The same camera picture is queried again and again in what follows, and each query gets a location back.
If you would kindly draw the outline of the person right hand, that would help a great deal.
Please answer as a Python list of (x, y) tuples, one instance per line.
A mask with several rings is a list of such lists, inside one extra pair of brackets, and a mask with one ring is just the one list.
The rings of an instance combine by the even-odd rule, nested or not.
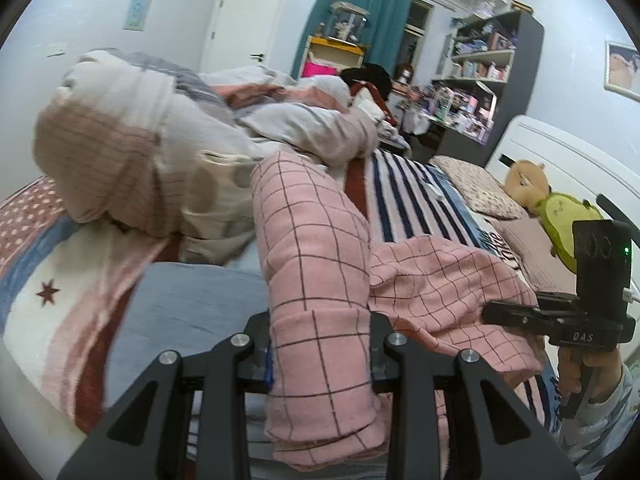
[(592, 370), (596, 382), (589, 393), (590, 403), (603, 403), (611, 396), (623, 375), (620, 349), (585, 352), (578, 359), (576, 348), (559, 348), (559, 392), (563, 398), (582, 391), (582, 366)]

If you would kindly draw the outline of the right forearm grey sleeve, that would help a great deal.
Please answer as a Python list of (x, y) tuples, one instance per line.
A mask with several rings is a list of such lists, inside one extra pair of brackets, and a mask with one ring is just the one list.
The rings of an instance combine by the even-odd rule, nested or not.
[(554, 440), (582, 479), (594, 479), (622, 445), (639, 415), (639, 379), (625, 364), (622, 378), (602, 403), (583, 405), (573, 419), (561, 419)]

